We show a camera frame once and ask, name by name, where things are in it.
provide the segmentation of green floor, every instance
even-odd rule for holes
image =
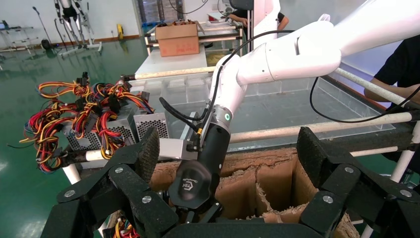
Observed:
[[[90,50],[62,60],[37,51],[34,59],[27,52],[6,54],[0,61],[2,137],[0,138],[0,231],[2,238],[40,236],[55,196],[69,185],[62,170],[45,175],[36,169],[35,151],[13,149],[19,146],[23,125],[37,112],[42,99],[35,88],[46,81],[72,81],[87,71],[91,81],[115,82],[121,74],[133,74],[147,52],[141,40],[106,43],[102,55]],[[360,158],[377,173],[390,174],[395,163],[381,156]]]

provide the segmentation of person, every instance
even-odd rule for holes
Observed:
[[[248,28],[248,11],[246,10],[236,10],[232,12],[228,17],[234,21],[241,22],[244,25],[244,32],[247,34]],[[289,23],[289,19],[281,12],[277,14],[277,30],[283,30],[286,25]]]
[[[420,35],[403,40],[374,76],[371,83],[398,94],[401,97],[409,97],[420,86]],[[367,89],[365,89],[364,93],[367,98],[374,101],[388,102],[388,100]],[[411,98],[411,101],[420,104],[420,92],[416,93]],[[406,109],[400,107],[395,113],[406,111]],[[415,122],[409,123],[412,127],[415,124]],[[397,162],[401,156],[401,152],[385,153],[383,156]],[[420,173],[420,150],[417,150],[413,155],[409,169]],[[420,191],[420,187],[417,186],[415,190]]]

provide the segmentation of robot leg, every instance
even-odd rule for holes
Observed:
[[[71,26],[70,18],[66,17],[64,19],[64,27],[68,28],[68,30],[70,31],[70,34],[73,36],[74,41],[77,43],[79,48],[81,48],[81,45],[79,43],[79,39],[77,38],[76,34],[74,34],[73,27]]]
[[[83,47],[87,48],[88,46],[86,45],[85,37],[83,36],[83,32],[82,32],[82,25],[80,24],[80,15],[77,14],[77,17],[74,17],[73,19],[74,19],[74,22],[76,23],[77,30],[79,31],[80,38],[82,39]]]

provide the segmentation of brown cardboard box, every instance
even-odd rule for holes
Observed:
[[[156,27],[155,34],[162,57],[200,52],[197,24]]]
[[[156,166],[150,186],[167,190],[179,162]],[[297,223],[307,203],[318,191],[297,158],[295,148],[228,155],[221,171],[216,198],[223,205],[222,217],[263,217],[268,223]],[[345,215],[335,238],[359,238]]]

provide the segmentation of computer power supply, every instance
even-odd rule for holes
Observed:
[[[149,127],[155,127],[160,138],[169,138],[169,130],[166,123],[167,120],[165,113],[147,115],[145,111],[138,110],[134,115],[134,122],[136,124],[136,131],[139,136],[139,140],[143,138]]]
[[[63,123],[62,132],[68,140],[73,151],[99,150],[102,146],[101,139],[95,132],[85,132],[85,135],[77,139],[76,132],[71,128],[71,122]]]
[[[139,111],[139,108],[136,105],[126,105],[120,109],[116,120],[106,123],[108,129],[121,133],[126,145],[139,142],[133,118],[137,111]]]

